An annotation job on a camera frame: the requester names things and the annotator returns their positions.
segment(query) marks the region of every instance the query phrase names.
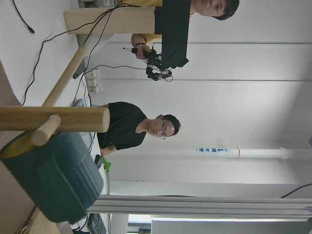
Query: glasses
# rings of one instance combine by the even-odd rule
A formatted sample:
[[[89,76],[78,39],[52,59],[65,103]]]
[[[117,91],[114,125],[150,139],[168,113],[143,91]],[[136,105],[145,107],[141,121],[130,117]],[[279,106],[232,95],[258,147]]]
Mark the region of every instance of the glasses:
[[[160,138],[163,139],[163,140],[166,139],[165,130],[166,130],[166,124],[163,123],[162,126],[161,126],[162,133],[161,133],[161,136],[160,136]]]

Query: person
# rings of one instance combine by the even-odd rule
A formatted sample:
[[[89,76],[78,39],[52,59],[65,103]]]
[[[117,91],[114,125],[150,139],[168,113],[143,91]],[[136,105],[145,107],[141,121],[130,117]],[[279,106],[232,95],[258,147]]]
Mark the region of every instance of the person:
[[[178,133],[181,124],[173,115],[148,119],[137,106],[127,102],[109,103],[110,125],[105,133],[97,133],[101,156],[140,145],[146,133],[166,139]]]
[[[142,7],[162,6],[162,0],[120,0],[121,3]],[[191,0],[190,16],[194,13],[213,17],[217,20],[226,20],[236,12],[239,0]],[[137,48],[136,58],[145,59],[143,50],[151,53],[148,43],[161,39],[161,35],[132,34],[131,44]]]

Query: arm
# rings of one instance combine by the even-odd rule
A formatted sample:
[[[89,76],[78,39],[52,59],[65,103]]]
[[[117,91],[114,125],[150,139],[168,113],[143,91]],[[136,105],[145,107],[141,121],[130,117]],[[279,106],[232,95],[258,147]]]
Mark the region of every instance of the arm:
[[[143,55],[143,50],[146,51],[147,53],[152,52],[151,48],[145,43],[146,43],[146,40],[141,34],[132,34],[131,44],[134,48],[137,48],[137,54],[136,54],[137,59],[145,58],[145,56]]]
[[[107,156],[113,152],[116,152],[116,151],[117,151],[117,149],[116,149],[115,145],[113,145],[113,144],[105,147],[104,149],[100,149],[102,157],[105,157],[105,156]]]

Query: hair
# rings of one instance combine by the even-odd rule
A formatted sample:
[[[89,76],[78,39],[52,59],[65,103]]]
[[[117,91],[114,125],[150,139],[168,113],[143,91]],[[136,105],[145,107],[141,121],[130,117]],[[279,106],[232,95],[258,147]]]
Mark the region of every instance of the hair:
[[[238,9],[239,0],[225,0],[226,7],[225,7],[225,14],[222,16],[213,16],[213,18],[217,20],[226,20],[232,15],[234,15],[235,11]]]
[[[176,117],[174,117],[173,115],[165,115],[162,119],[168,120],[173,124],[175,132],[172,134],[172,136],[179,132],[179,129],[181,128],[181,123]]]

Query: ear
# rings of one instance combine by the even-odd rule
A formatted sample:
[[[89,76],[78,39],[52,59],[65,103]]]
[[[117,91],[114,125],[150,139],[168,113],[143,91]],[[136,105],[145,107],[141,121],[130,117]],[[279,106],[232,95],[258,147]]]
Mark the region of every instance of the ear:
[[[163,115],[159,115],[155,119],[162,119],[163,117],[164,117]]]

